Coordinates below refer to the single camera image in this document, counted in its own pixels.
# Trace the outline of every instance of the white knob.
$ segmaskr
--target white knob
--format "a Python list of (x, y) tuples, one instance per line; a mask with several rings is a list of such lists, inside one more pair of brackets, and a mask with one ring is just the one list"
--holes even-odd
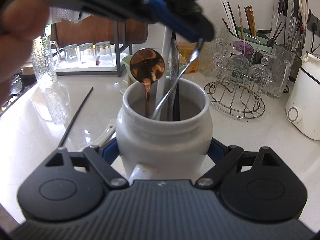
[(293, 106), (290, 107), (287, 116), (290, 122), (297, 123), (301, 121), (302, 111), (299, 107)]

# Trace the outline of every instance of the white countertop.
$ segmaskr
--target white countertop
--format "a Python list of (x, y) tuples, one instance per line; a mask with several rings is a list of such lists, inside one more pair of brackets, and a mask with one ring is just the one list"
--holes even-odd
[[(202, 87), (199, 73), (187, 74)], [(57, 147), (60, 139), (91, 87), (92, 94), (79, 114), (65, 144), (76, 151), (105, 130), (121, 107), (123, 78), (113, 76), (58, 77), (52, 93), (44, 95), (35, 85), (0, 118), (0, 203), (19, 222), (25, 221), (16, 200), (17, 190), (28, 175)], [(286, 117), (289, 94), (279, 100), (264, 97), (265, 114), (254, 120), (228, 117), (211, 106), (213, 137), (225, 145), (248, 151), (270, 146), (300, 178), (308, 190), (308, 201), (300, 220), (313, 231), (320, 230), (320, 141), (303, 135)], [(200, 173), (213, 166), (206, 157)], [(113, 167), (124, 175), (121, 159)]]

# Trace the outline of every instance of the human hand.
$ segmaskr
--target human hand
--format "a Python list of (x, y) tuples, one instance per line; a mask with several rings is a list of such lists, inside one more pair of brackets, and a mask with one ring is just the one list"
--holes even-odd
[(0, 37), (0, 104), (10, 93), (10, 78), (31, 53), (49, 17), (49, 5), (43, 0), (16, 0), (3, 12), (1, 22), (8, 32)]

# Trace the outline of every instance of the wall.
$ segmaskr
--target wall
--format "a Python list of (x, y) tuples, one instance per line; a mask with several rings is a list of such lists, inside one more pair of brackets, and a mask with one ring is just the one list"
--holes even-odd
[[(236, 24), (239, 26), (239, 13), (238, 13), (238, 4), (241, 7), (242, 19), (244, 19), (244, 6), (252, 5), (255, 23), (257, 29), (270, 29), (271, 21), (274, 13), (278, 7), (279, 0), (227, 0), (232, 8)], [(320, 18), (320, 0), (310, 0), (310, 8), (312, 13)], [(225, 30), (225, 25), (222, 22), (221, 18), (224, 18), (224, 14), (221, 8), (220, 0), (198, 0), (198, 3), (202, 6), (204, 14), (213, 22), (217, 33), (219, 30)], [(288, 15), (291, 12), (291, 4), (289, 4)], [(290, 17), (287, 17), (287, 27), (289, 25)], [(135, 44), (134, 48), (153, 48), (158, 51), (161, 51), (162, 41), (163, 41), (164, 27), (160, 24), (149, 25), (148, 39), (144, 44)], [(310, 50), (311, 48), (312, 33), (307, 31), (306, 35), (306, 45), (305, 49)], [(283, 43), (283, 35), (280, 35), (278, 38), (278, 44)], [(315, 47), (320, 43), (318, 37), (315, 38)]]

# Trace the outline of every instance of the wooden cutting board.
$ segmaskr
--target wooden cutting board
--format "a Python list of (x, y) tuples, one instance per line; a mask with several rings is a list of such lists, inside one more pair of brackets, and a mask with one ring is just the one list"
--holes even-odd
[[(118, 23), (119, 42), (122, 40), (122, 24)], [(99, 16), (89, 16), (86, 19), (73, 23), (62, 20), (56, 23), (57, 37), (55, 37), (54, 28), (51, 31), (51, 40), (57, 40), (59, 47), (70, 44), (83, 44), (92, 42), (93, 44), (100, 41), (115, 42), (114, 21)], [(141, 23), (133, 19), (126, 21), (126, 43), (141, 44), (147, 40), (148, 24)]]

